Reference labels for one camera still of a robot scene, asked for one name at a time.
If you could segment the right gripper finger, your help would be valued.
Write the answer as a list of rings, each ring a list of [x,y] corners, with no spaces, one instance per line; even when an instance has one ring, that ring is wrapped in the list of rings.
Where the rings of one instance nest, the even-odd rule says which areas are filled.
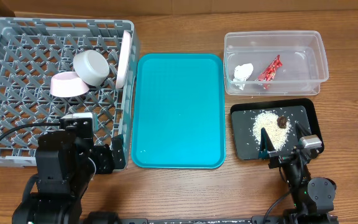
[[[269,154],[275,152],[275,148],[269,138],[269,135],[265,128],[261,129],[261,136],[260,136],[260,147],[258,158],[259,159],[268,159],[270,156]]]
[[[302,137],[310,135],[310,132],[304,126],[302,126],[299,122],[295,123],[295,131],[296,131],[296,136],[298,138],[302,138]]]

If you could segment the pile of white rice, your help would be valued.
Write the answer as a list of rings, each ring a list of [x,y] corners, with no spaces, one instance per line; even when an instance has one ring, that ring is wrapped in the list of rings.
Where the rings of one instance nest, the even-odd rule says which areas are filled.
[[[257,144],[261,143],[261,130],[264,128],[274,148],[278,151],[281,151],[284,148],[288,142],[292,125],[287,121],[285,127],[280,128],[277,123],[278,118],[279,115],[272,111],[263,111],[253,118],[252,135],[255,137]]]

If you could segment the brown food chunk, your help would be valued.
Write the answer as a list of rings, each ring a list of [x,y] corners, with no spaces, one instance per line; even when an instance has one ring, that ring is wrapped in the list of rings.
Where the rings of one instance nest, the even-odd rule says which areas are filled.
[[[287,127],[287,117],[285,116],[279,116],[277,118],[277,126],[280,128],[280,129],[285,129]]]

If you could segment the red snack wrapper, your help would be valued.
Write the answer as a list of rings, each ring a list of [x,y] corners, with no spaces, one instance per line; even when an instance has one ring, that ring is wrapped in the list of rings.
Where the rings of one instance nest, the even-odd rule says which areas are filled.
[[[280,61],[280,55],[277,55],[270,65],[257,77],[256,81],[269,82],[275,78],[277,70],[283,64]]]

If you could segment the white tissue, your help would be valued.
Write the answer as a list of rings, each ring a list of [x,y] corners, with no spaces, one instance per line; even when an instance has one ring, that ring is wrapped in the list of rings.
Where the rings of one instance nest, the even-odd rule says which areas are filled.
[[[243,65],[238,65],[234,69],[234,78],[233,81],[235,85],[240,89],[243,90],[245,85],[244,82],[252,75],[254,70],[254,66],[251,63],[245,63]]]

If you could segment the pink bowl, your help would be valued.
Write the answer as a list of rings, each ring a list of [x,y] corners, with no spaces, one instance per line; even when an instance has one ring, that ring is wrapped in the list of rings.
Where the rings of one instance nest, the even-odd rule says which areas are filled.
[[[76,72],[61,72],[50,81],[50,94],[61,98],[80,96],[90,90]]]

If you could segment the grey-green bowl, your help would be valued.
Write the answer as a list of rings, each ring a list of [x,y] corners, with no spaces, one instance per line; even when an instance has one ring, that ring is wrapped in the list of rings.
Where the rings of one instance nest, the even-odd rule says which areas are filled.
[[[109,75],[109,64],[95,50],[86,50],[73,58],[73,68],[77,75],[88,85],[101,85]]]

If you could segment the pale pink round plate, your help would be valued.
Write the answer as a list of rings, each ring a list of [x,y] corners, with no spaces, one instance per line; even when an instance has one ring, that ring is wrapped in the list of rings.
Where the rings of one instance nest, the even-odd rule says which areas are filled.
[[[119,55],[119,63],[116,76],[116,88],[121,89],[124,87],[127,77],[127,70],[129,67],[129,60],[131,57],[131,34],[128,31],[123,32],[121,50]]]

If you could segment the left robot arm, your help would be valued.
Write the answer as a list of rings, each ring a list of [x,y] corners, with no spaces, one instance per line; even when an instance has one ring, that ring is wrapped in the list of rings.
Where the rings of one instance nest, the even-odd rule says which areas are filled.
[[[79,223],[90,181],[96,174],[112,174],[122,152],[121,135],[103,146],[63,130],[41,136],[35,152],[37,173],[28,180],[12,222]]]

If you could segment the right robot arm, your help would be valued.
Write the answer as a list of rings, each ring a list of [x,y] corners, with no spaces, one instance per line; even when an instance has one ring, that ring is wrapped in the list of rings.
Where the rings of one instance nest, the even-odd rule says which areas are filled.
[[[266,211],[262,223],[338,223],[338,217],[330,215],[334,210],[336,183],[325,177],[310,176],[307,164],[317,158],[323,146],[322,140],[296,123],[298,143],[287,155],[280,155],[273,147],[265,128],[262,128],[259,158],[268,159],[271,169],[278,168],[288,184],[288,192],[277,199]],[[280,217],[270,212],[287,196],[291,196],[294,209],[287,209]]]

